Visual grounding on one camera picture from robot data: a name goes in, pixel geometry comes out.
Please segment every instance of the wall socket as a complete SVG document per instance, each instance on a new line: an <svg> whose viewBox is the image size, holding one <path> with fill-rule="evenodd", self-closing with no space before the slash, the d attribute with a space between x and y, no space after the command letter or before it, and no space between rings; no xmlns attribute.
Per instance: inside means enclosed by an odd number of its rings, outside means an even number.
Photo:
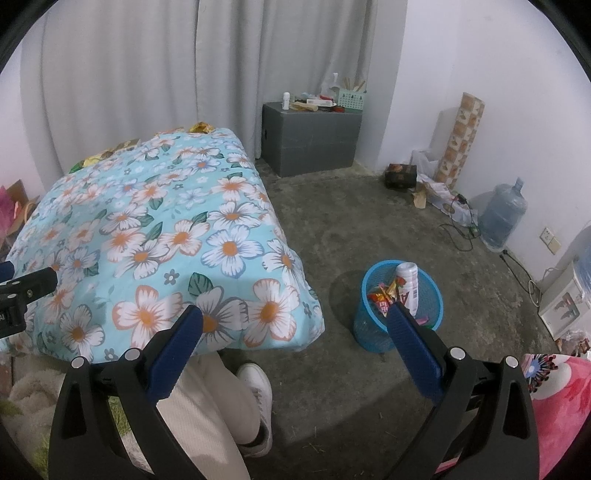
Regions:
<svg viewBox="0 0 591 480"><path fill-rule="evenodd" d="M556 252L560 250L560 242L552 233L548 227L544 227L544 230L540 234L540 239L544 242L544 244L548 247L548 250L552 252L553 255L556 255Z"/></svg>
<svg viewBox="0 0 591 480"><path fill-rule="evenodd" d="M544 227L544 230L540 234L540 239L544 242L544 245L548 246L552 239L554 238L554 234L548 227Z"/></svg>
<svg viewBox="0 0 591 480"><path fill-rule="evenodd" d="M553 255L556 255L556 252L560 250L560 242L556 237L550 240L550 243L548 244L548 249L552 252Z"/></svg>

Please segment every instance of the gray cabinet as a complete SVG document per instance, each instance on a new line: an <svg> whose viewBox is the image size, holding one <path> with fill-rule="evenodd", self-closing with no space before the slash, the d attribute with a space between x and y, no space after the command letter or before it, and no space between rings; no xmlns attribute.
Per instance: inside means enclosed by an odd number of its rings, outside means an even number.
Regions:
<svg viewBox="0 0 591 480"><path fill-rule="evenodd" d="M361 111L300 112L266 103L261 157L280 177L350 167L360 127Z"/></svg>

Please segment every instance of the white curtain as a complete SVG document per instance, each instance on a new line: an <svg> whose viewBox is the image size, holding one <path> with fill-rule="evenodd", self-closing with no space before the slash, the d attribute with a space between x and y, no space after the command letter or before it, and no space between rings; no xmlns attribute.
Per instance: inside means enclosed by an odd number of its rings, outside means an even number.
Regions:
<svg viewBox="0 0 591 480"><path fill-rule="evenodd" d="M377 0L201 0L199 119L261 153L262 104L317 93L331 72L365 79Z"/></svg>
<svg viewBox="0 0 591 480"><path fill-rule="evenodd" d="M264 102L318 92L331 72L366 77L376 2L59 0L21 63L45 187L121 141L197 121L233 129L258 157Z"/></svg>
<svg viewBox="0 0 591 480"><path fill-rule="evenodd" d="M38 144L32 147L36 160L54 156L68 171L121 141L193 125L197 5L58 1L37 27L39 39L25 42L23 51L29 72L31 59L40 61L38 75L21 78L23 97L37 97L24 105L28 136ZM41 121L46 138L35 139ZM42 149L47 158L39 157Z"/></svg>

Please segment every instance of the blue floral blanket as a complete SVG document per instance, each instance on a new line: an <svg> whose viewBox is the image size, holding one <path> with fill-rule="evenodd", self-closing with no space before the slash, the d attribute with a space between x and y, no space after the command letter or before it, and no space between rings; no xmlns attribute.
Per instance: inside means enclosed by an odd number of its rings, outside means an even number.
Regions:
<svg viewBox="0 0 591 480"><path fill-rule="evenodd" d="M203 312L196 353L303 349L323 331L316 294L254 165L228 129L158 134L60 179L8 260L16 277L53 268L53 295L12 354L115 360L143 348L189 304Z"/></svg>

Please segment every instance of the white bottle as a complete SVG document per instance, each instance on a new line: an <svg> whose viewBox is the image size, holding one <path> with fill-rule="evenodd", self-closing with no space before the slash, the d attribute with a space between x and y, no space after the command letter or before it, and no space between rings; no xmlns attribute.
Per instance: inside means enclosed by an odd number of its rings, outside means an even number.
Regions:
<svg viewBox="0 0 591 480"><path fill-rule="evenodd" d="M290 93L289 92L285 92L283 94L283 102L281 104L281 109L282 110L289 110L290 109Z"/></svg>
<svg viewBox="0 0 591 480"><path fill-rule="evenodd" d="M396 267L397 277L404 279L404 285L398 287L404 306L413 317L418 309L418 267L412 262L404 262Z"/></svg>

